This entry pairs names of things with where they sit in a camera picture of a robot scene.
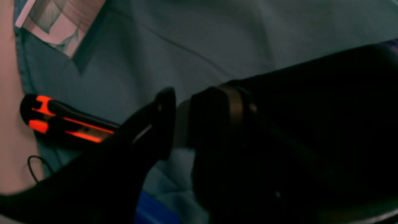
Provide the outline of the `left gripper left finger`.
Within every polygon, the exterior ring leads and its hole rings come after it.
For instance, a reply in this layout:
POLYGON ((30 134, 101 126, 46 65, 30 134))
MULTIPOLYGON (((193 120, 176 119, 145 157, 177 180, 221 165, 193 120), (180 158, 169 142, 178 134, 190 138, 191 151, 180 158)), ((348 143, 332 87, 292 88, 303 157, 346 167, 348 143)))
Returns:
POLYGON ((173 145, 173 88, 103 142, 25 191, 1 195, 1 215, 23 224, 131 224, 145 178, 173 145))

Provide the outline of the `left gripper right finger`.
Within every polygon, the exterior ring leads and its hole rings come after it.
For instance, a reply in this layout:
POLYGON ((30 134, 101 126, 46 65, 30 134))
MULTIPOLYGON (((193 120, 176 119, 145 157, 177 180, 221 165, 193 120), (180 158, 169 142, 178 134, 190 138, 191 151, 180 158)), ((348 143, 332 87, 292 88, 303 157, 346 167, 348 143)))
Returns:
POLYGON ((226 142, 230 147, 246 149, 249 144, 248 127, 250 116, 256 113, 257 106, 251 93, 241 86, 223 84, 218 90, 226 95, 228 103, 228 126, 226 142))

